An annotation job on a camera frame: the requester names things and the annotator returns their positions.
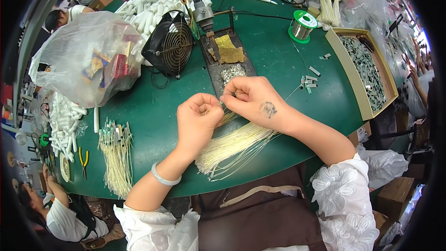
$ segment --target green spool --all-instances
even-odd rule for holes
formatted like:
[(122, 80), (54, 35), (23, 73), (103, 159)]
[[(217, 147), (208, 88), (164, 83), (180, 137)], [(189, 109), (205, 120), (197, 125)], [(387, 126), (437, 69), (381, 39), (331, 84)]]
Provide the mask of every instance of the green spool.
[(308, 43), (309, 33), (318, 27), (318, 21), (303, 10), (294, 11), (294, 20), (294, 24), (288, 28), (289, 36), (298, 43)]

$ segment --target hair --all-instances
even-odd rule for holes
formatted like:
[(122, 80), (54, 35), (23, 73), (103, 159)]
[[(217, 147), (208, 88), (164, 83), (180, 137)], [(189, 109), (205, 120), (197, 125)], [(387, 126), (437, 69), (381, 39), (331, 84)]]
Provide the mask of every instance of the hair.
[(43, 218), (43, 216), (38, 211), (36, 211), (31, 207), (30, 194), (28, 193), (28, 191), (26, 191), (26, 189), (23, 188), (23, 184), (24, 184), (23, 182), (19, 183), (17, 194), (19, 196), (20, 204), (22, 205), (25, 211), (26, 218), (31, 222), (36, 223), (45, 229), (48, 229), (46, 226), (46, 221)]

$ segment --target left hand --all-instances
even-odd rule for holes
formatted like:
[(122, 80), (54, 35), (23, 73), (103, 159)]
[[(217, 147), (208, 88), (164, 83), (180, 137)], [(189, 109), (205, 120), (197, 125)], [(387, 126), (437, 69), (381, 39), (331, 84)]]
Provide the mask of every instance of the left hand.
[(419, 86), (418, 72), (416, 71), (416, 69), (412, 65), (410, 65), (410, 75), (412, 76), (413, 85), (415, 87)]
[(48, 169), (46, 168), (46, 165), (43, 164), (43, 178), (45, 179), (45, 181), (48, 181), (48, 176), (49, 176)]
[(195, 159), (221, 125), (224, 111), (219, 100), (207, 93), (197, 93), (178, 106), (177, 149)]

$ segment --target pliers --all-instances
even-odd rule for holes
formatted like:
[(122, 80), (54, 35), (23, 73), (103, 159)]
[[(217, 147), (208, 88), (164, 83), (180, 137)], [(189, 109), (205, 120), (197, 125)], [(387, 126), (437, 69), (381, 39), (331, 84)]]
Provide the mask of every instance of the pliers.
[(82, 165), (82, 175), (86, 179), (85, 167), (88, 163), (88, 150), (86, 151), (86, 159), (84, 163), (84, 161), (82, 160), (81, 147), (79, 147), (79, 159), (81, 160), (81, 165)]

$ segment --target black fan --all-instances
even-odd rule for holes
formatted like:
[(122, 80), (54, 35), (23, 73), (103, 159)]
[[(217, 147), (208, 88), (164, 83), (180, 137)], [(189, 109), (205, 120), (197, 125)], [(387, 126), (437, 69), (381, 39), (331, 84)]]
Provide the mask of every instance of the black fan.
[(171, 12), (164, 14), (141, 54), (164, 76), (179, 79), (195, 42), (184, 13), (175, 12), (178, 12), (175, 18), (170, 16)]

